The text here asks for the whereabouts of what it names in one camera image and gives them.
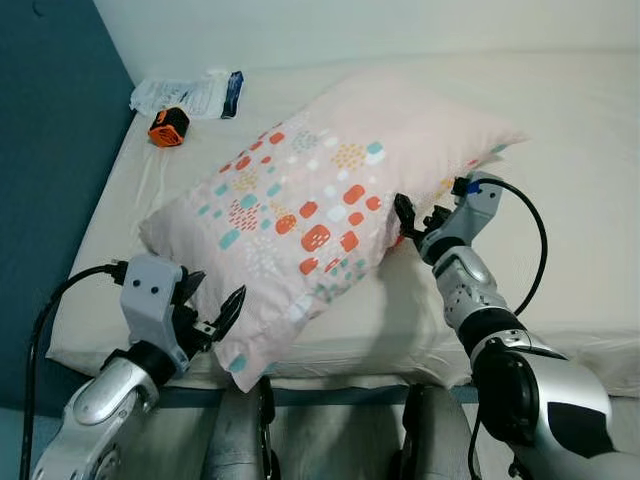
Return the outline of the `white plastic bag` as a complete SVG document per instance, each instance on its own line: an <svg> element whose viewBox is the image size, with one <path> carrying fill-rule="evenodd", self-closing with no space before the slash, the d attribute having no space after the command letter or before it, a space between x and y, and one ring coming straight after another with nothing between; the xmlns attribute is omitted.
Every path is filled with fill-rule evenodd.
<svg viewBox="0 0 640 480"><path fill-rule="evenodd" d="M188 79L143 79L129 97L129 109L155 116L169 108L180 108L191 119L218 119L227 101L230 72L212 70Z"/></svg>

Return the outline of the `dark blue packet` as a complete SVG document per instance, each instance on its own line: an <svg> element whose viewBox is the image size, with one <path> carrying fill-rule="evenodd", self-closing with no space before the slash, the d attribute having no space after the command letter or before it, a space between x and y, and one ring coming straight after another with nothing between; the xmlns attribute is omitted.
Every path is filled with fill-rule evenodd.
<svg viewBox="0 0 640 480"><path fill-rule="evenodd" d="M234 70L227 78L227 87L225 87L224 101L221 105L221 119L236 118L238 113L239 99L244 83L242 70Z"/></svg>

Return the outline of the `grey left robot leg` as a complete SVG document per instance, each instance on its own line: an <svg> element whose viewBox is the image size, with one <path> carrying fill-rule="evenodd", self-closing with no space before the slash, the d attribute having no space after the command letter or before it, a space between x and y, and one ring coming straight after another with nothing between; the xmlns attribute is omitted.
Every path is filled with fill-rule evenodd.
<svg viewBox="0 0 640 480"><path fill-rule="evenodd" d="M282 467L270 443L274 419L269 378L261 378L247 392L225 389L207 444L201 480L282 480Z"/></svg>

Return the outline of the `orange and black device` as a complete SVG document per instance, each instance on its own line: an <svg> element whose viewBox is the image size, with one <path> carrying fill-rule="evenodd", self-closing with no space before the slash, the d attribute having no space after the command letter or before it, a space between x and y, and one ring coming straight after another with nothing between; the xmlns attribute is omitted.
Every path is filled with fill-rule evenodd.
<svg viewBox="0 0 640 480"><path fill-rule="evenodd" d="M177 147L186 142L191 119L178 106L159 111L148 128L152 145L160 148Z"/></svg>

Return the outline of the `grey right robot leg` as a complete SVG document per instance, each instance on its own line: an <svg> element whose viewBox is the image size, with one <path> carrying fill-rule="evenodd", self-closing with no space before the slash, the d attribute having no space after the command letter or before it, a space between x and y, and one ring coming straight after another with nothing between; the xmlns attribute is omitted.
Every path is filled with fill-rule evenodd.
<svg viewBox="0 0 640 480"><path fill-rule="evenodd" d="M471 426L449 390L412 385L401 422L404 440L390 457L387 480L471 480Z"/></svg>

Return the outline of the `pink patterned pillow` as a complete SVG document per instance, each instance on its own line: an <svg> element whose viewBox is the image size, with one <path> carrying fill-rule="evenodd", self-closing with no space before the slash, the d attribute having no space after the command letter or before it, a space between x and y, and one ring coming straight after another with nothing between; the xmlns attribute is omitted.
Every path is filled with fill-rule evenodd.
<svg viewBox="0 0 640 480"><path fill-rule="evenodd" d="M193 298L201 314L244 289L241 315L212 351L248 390L396 246L394 197L435 200L526 138L402 73L355 74L166 201L142 220L140 239L204 271Z"/></svg>

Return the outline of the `white bed mattress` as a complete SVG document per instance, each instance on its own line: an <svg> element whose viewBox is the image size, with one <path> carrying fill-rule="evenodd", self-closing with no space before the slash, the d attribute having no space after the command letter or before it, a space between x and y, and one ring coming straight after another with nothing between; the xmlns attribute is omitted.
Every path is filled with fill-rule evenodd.
<svg viewBox="0 0 640 480"><path fill-rule="evenodd" d="M198 123L161 151L136 116L116 155L73 268L142 251L147 215L216 172L265 132L353 73L387 68L515 123L526 141L488 172L531 198L549 257L520 319L589 367L613 396L640 393L639 58L634 52L517 52L342 61L247 70L236 118ZM410 246L302 330L268 372L276 388L330 390L466 383L465 352L442 319L430 271Z"/></svg>

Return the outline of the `grey robot leg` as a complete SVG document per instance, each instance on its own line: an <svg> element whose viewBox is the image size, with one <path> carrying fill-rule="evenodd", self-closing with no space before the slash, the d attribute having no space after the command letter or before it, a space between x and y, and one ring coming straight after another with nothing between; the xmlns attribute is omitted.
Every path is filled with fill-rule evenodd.
<svg viewBox="0 0 640 480"><path fill-rule="evenodd" d="M247 392L225 389L207 444L201 480L282 480L282 467L270 443L274 419L269 378L261 378Z"/></svg>
<svg viewBox="0 0 640 480"><path fill-rule="evenodd" d="M471 426L449 390L412 385L401 422L404 440L390 457L387 480L471 480Z"/></svg>

